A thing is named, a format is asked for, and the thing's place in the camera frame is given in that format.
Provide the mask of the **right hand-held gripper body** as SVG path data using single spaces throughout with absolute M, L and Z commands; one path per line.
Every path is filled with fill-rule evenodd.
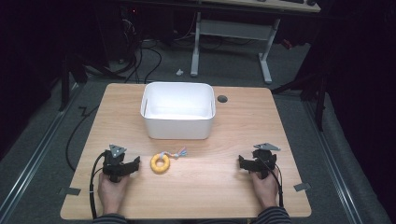
M 274 151 L 279 151 L 280 148 L 270 143 L 262 143 L 253 147 L 255 150 L 252 152 L 254 159 L 252 171 L 259 172 L 261 179 L 264 179 L 276 168 L 276 154 L 274 154 Z

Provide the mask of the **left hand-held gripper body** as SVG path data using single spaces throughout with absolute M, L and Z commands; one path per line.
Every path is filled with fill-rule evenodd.
M 125 147 L 110 144 L 109 150 L 105 151 L 103 173 L 109 176 L 109 180 L 119 183 L 121 179 L 132 172 L 131 164 L 124 163 Z

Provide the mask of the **person's right hand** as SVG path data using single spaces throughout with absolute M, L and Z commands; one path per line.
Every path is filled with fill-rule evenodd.
M 267 177 L 261 178 L 261 174 L 256 172 L 250 172 L 249 174 L 252 179 L 254 192 L 262 209 L 265 210 L 277 206 L 278 184 L 275 177 L 269 174 Z

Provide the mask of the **person's left hand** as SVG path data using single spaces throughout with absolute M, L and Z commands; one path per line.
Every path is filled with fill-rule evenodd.
M 112 182 L 108 175 L 99 175 L 98 195 L 103 206 L 103 214 L 117 214 L 120 211 L 128 186 L 129 177 L 123 177 L 120 182 Z

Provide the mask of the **white plastic bin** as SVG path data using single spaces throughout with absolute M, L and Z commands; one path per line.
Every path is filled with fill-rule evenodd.
M 206 139 L 216 115 L 213 88 L 205 83 L 152 82 L 140 114 L 154 139 Z

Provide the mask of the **black metal stand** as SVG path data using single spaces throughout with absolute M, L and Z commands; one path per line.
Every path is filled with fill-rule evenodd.
M 300 99 L 302 101 L 316 101 L 314 122 L 322 132 L 323 111 L 325 109 L 325 94 L 327 87 L 327 76 L 323 74 L 311 74 L 299 77 L 283 86 L 271 90 L 272 94 L 279 94 L 286 90 L 301 89 Z
M 79 55 L 69 54 L 62 60 L 62 94 L 60 111 L 64 111 L 66 109 L 70 100 L 70 77 L 73 77 L 77 84 L 85 84 L 88 80 L 83 60 Z

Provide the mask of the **dark computer tower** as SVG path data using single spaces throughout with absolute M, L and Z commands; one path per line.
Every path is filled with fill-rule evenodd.
M 137 14 L 133 7 L 107 4 L 105 6 L 104 40 L 110 61 L 131 61 L 137 43 Z

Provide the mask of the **white-framed desk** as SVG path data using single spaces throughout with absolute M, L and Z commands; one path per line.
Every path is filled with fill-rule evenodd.
M 272 12 L 297 12 L 310 14 L 319 13 L 320 6 L 316 0 L 197 0 L 199 6 L 203 3 L 221 4 L 234 7 L 251 7 L 252 9 L 268 9 Z M 262 76 L 266 84 L 272 83 L 268 67 L 267 57 L 273 45 L 280 17 L 264 21 L 258 19 L 254 22 L 231 21 L 230 19 L 202 19 L 201 13 L 196 13 L 194 49 L 191 58 L 191 76 L 199 74 L 200 60 L 200 37 L 202 35 L 213 35 L 221 37 L 232 37 L 249 40 L 260 40 L 265 42 L 263 52 L 258 54 L 262 69 Z

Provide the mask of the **metal floor rail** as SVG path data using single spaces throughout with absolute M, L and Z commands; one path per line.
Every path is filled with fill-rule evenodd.
M 330 145 L 326 139 L 325 134 L 321 131 L 315 120 L 315 110 L 310 103 L 303 103 L 310 123 L 312 124 L 317 139 L 319 140 L 320 149 L 323 154 L 325 164 L 332 179 L 333 185 L 337 192 L 338 198 L 345 210 L 349 224 L 363 224 L 361 215 L 356 207 L 356 204 L 351 196 L 351 192 L 347 183 L 337 165 L 337 162 L 332 154 Z
M 83 88 L 83 84 L 73 84 L 69 93 L 70 99 L 66 106 L 62 106 L 62 101 L 59 100 L 62 89 L 56 87 L 52 97 L 33 115 L 10 152 L 0 162 L 0 171 L 6 172 L 2 175 L 4 185 L 0 186 L 0 224 L 7 224 L 12 217 L 48 154 L 71 104 Z

